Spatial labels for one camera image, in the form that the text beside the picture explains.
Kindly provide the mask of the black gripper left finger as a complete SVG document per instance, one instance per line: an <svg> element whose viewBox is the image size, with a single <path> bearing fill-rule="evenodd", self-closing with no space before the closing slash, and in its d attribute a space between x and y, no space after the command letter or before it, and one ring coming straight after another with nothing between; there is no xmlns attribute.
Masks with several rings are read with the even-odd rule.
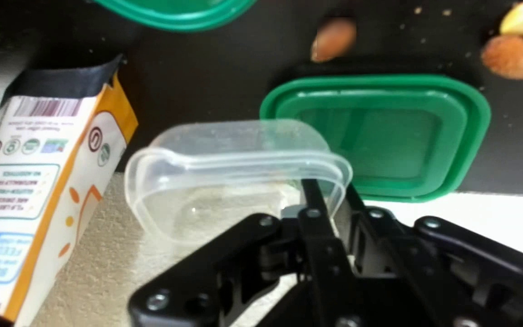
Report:
<svg viewBox="0 0 523 327"><path fill-rule="evenodd" d="M229 327L294 273L298 226L250 215L138 287L131 327Z"/></svg>

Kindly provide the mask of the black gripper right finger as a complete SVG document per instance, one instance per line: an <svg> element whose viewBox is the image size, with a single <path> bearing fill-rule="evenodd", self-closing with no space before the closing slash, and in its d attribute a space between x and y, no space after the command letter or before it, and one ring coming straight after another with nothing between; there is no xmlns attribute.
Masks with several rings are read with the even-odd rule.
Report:
<svg viewBox="0 0 523 327"><path fill-rule="evenodd" d="M350 215L350 255L359 278L388 282L390 327L523 327L523 253L446 222L412 227L390 211Z"/></svg>

